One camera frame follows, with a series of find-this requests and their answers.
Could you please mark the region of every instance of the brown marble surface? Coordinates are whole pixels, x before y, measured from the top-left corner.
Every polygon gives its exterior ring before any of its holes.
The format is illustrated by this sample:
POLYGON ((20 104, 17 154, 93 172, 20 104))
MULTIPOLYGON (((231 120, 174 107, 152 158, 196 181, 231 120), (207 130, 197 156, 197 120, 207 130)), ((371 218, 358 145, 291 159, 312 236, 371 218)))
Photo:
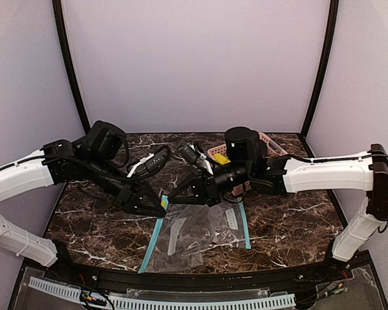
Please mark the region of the brown marble surface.
MULTIPOLYGON (((270 134, 291 154, 307 156, 295 134, 270 134)), ((130 134, 131 161, 161 145, 181 138, 198 141, 204 150, 223 143, 222 134, 130 134)), ((170 193, 184 179, 188 166, 175 154, 149 182, 159 194, 170 193)), ((331 238, 342 225, 325 191, 287 196, 248 192, 244 207, 251 250, 211 247, 204 265, 189 273, 237 273, 276 269, 318 262, 331 238)), ((109 197, 93 184, 68 184, 51 219, 47 238, 63 241, 75 262, 106 268, 137 271, 144 258, 155 218, 133 216, 113 207, 109 197)))

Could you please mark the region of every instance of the red wire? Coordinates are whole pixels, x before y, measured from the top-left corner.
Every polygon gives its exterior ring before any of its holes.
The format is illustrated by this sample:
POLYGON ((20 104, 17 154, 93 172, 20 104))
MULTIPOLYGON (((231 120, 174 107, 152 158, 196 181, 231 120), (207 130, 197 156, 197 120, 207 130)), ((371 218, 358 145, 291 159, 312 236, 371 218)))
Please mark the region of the red wire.
POLYGON ((342 271, 343 276, 345 277, 345 281, 348 281, 348 275, 345 271, 342 271))
POLYGON ((79 274, 79 277, 82 279, 83 284, 86 285, 85 278, 81 274, 79 274))

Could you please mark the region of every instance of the ziplock bag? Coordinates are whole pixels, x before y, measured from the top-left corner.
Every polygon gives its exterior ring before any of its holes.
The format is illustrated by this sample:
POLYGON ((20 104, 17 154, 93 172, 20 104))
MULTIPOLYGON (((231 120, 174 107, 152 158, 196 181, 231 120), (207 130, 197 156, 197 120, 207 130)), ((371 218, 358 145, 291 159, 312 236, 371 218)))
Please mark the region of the ziplock bag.
POLYGON ((244 205, 222 202, 209 209, 212 224, 212 244, 251 249, 244 205))
POLYGON ((240 204, 168 205, 155 228, 139 273, 175 273, 203 264, 213 245, 250 248, 244 207, 240 204))

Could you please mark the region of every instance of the black bracket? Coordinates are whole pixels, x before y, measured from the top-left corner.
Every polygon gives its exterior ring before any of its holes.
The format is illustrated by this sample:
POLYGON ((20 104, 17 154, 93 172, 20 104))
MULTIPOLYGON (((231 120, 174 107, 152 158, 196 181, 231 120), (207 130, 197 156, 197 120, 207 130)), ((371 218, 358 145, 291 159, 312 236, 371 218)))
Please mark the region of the black bracket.
MULTIPOLYGON (((373 155, 386 155, 385 149, 380 144, 372 144, 369 151, 373 155)), ((374 185, 367 206, 367 214, 373 215, 377 220, 388 221, 388 158, 381 156, 372 157, 374 171, 374 185)))
POLYGON ((203 174, 197 169, 190 169, 189 174, 168 196, 169 203, 189 205, 209 205, 210 207, 221 202, 221 195, 211 174, 203 174))
POLYGON ((346 270, 349 262, 342 262, 332 257, 334 241, 329 243, 325 258, 322 262, 302 265, 296 269, 296 279, 301 283, 325 283, 342 278, 342 271, 346 270))
POLYGON ((163 218, 167 213, 152 186, 146 181, 126 183, 115 198, 114 205, 129 214, 163 218))

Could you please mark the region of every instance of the white arm segment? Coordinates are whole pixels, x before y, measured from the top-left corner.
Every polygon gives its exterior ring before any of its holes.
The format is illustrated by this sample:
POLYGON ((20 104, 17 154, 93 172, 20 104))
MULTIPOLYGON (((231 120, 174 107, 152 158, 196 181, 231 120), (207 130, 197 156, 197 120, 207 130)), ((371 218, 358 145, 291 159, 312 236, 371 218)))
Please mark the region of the white arm segment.
MULTIPOLYGON (((37 150, 24 157, 44 155, 37 150)), ((53 185, 52 176, 43 159, 27 161, 0 171, 0 202, 23 192, 53 185)), ((37 237, 21 229, 0 215, 0 247, 15 252, 49 267, 56 260, 57 250, 52 241, 37 237)))
POLYGON ((0 215, 0 247, 24 256, 45 267, 58 259, 56 246, 49 239, 40 238, 13 225, 0 215))
MULTIPOLYGON (((361 152, 329 158, 359 158, 368 154, 368 152, 361 152)), ((286 174, 283 176, 283 180, 287 192, 309 191, 312 189, 360 189, 371 191, 374 175, 373 171, 369 169, 369 165, 372 165, 372 158, 326 163, 304 163, 292 158, 286 163, 286 174)))
MULTIPOLYGON (((41 155, 44 152, 37 150, 20 160, 41 155)), ((42 165, 42 161, 43 159, 32 160, 0 171, 0 202, 22 192, 53 185, 49 168, 42 165)))
POLYGON ((365 197, 361 209, 349 222, 348 226, 335 239, 332 247, 332 257, 342 262, 350 260, 356 250, 372 236, 383 223, 373 215, 367 214, 368 197, 365 197))

